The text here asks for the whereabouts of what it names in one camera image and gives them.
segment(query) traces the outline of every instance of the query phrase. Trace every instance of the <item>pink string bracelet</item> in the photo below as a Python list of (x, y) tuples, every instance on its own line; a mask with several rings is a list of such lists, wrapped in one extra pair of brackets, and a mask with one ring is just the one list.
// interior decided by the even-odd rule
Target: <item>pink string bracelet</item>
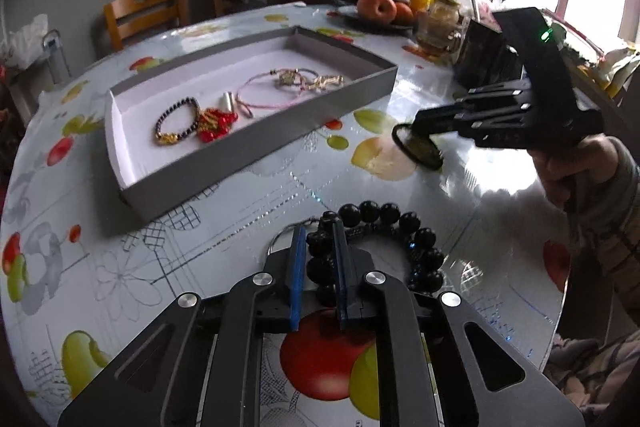
[[(301, 74), (301, 71), (304, 71), (305, 73), (311, 73), (314, 76), (314, 79), (310, 80), (304, 74)], [(295, 96), (293, 97), (292, 100), (289, 100), (289, 102), (286, 102), (286, 103), (265, 104), (265, 103), (250, 103), (241, 98), (240, 95), (242, 91), (247, 86), (249, 86), (254, 80), (257, 80), (258, 78), (263, 78), (265, 76), (274, 76), (276, 74), (278, 75), (278, 86), (283, 86), (283, 87), (295, 86), (298, 88), (294, 92)], [(283, 68), (280, 70), (271, 70), (269, 71), (269, 73), (256, 74), (255, 76), (252, 76), (251, 78), (249, 78), (249, 80), (247, 80), (244, 84), (242, 84), (242, 86), (238, 88), (238, 91), (236, 91), (236, 103), (239, 105), (239, 107), (241, 107), (244, 110), (244, 112), (249, 118), (254, 117), (254, 114), (251, 111), (252, 108), (253, 109), (271, 109), (271, 110), (284, 109), (293, 105), (294, 102), (302, 95), (302, 93), (308, 89), (308, 87), (313, 86), (316, 78), (319, 78), (319, 75), (315, 71), (307, 70), (304, 68), (295, 69), (295, 70)]]

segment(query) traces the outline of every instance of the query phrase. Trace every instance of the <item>sleeve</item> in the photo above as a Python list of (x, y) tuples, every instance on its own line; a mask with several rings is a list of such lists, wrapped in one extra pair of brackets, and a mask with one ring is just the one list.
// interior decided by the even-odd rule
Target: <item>sleeve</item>
[(605, 184), (588, 184), (577, 217), (626, 312), (640, 325), (640, 171), (625, 146), (610, 140), (618, 170)]

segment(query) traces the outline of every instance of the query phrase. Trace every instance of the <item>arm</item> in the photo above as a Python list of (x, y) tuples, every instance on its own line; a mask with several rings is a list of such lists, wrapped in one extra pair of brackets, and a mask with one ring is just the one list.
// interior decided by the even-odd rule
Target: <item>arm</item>
[(585, 180), (577, 217), (629, 316), (640, 324), (640, 173), (616, 138), (590, 137), (573, 150), (549, 157), (531, 152), (547, 198), (562, 206), (569, 190), (562, 178)]

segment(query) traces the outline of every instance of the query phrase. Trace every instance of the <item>tray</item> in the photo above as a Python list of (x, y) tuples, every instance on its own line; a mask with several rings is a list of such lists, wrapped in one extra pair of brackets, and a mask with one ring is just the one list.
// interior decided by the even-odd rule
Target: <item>tray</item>
[(376, 30), (379, 32), (389, 32), (389, 33), (405, 33), (407, 31), (412, 31), (414, 29), (413, 25), (402, 26), (398, 24), (381, 24), (374, 21), (369, 21), (367, 19), (363, 19), (358, 15), (358, 9), (353, 5), (340, 6), (336, 11), (353, 25), (359, 26), (360, 28), (364, 28), (364, 29)]
[[(219, 107), (225, 91), (236, 92), (248, 78), (277, 68), (310, 68), (341, 74), (344, 83), (306, 92), (281, 110), (253, 110), (231, 132), (204, 144), (196, 137), (159, 146), (154, 126), (178, 100), (195, 97), (202, 109)], [(287, 143), (391, 93), (398, 67), (356, 46), (300, 27), (245, 36), (174, 58), (119, 83), (107, 97), (105, 133), (111, 168), (121, 194), (145, 220), (155, 219), (230, 174)], [(281, 92), (256, 80), (243, 96), (251, 102), (276, 100)], [(162, 130), (187, 127), (188, 108), (175, 111)]]

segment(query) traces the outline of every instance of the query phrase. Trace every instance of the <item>round table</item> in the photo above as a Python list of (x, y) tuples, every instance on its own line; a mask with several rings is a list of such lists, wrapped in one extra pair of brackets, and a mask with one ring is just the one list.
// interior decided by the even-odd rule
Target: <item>round table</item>
[[(398, 64), (393, 93), (140, 223), (120, 201), (107, 157), (108, 90), (164, 60), (290, 25)], [(542, 367), (564, 297), (549, 259), (566, 251), (569, 234), (566, 217), (543, 198), (527, 153), (481, 150), (447, 134), (436, 137), (445, 163), (434, 172), (390, 142), (394, 123), (451, 103), (460, 91), (450, 68), (416, 55), (407, 35), (364, 34), (329, 6), (290, 4), (165, 32), (43, 93), (15, 161), (0, 233), (2, 315), (33, 406), (56, 425), (66, 404), (177, 295), (224, 293), (261, 268), (268, 242), (286, 224), (369, 199), (416, 211), (447, 254), (445, 288)], [(393, 245), (364, 248), (378, 269), (406, 269)], [(348, 399), (325, 403), (293, 389), (279, 368), (281, 341), (265, 343), (272, 378), (263, 386), (274, 388), (263, 389), (263, 425), (277, 425), (278, 411), (296, 415), (292, 425), (336, 425), (334, 416), (344, 425), (377, 424)]]

